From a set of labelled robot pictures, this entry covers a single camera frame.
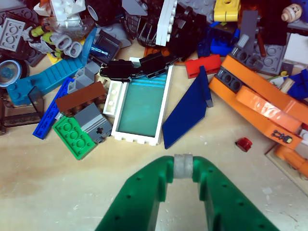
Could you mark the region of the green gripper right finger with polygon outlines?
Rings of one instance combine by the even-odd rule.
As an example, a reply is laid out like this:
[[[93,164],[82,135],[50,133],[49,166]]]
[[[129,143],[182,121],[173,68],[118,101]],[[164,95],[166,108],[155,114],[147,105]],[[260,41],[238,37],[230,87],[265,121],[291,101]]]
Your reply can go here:
[[[278,228],[212,162],[185,154],[184,169],[198,183],[209,231],[277,231]]]

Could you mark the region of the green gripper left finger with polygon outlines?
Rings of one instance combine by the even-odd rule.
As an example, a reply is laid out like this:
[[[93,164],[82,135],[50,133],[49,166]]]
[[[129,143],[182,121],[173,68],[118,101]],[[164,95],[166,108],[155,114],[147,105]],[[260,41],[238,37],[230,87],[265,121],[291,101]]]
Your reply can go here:
[[[129,177],[108,208],[97,231],[154,231],[160,202],[173,182],[183,155],[162,156]]]

